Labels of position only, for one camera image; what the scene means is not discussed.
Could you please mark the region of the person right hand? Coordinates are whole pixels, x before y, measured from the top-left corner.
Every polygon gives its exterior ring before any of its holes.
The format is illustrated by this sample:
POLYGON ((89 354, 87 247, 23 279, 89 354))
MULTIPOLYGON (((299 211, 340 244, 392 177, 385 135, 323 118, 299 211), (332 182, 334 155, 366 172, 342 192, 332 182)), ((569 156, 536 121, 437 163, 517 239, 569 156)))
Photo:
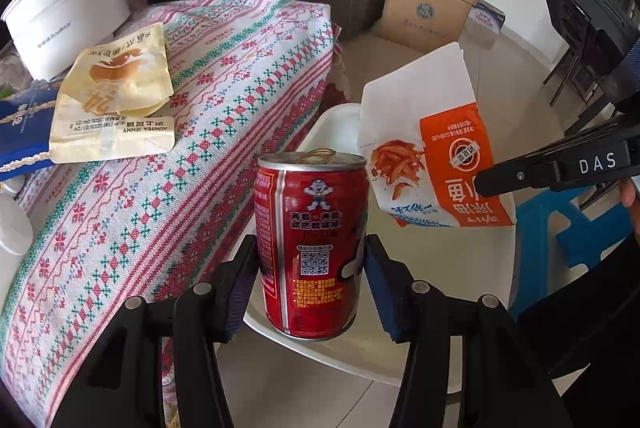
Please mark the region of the person right hand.
POLYGON ((632 226, 634 227, 634 234, 636 234, 636 237, 639 237, 640 202, 638 188, 630 179, 620 180, 620 182, 618 182, 618 188, 620 189, 620 202, 628 211, 632 226))

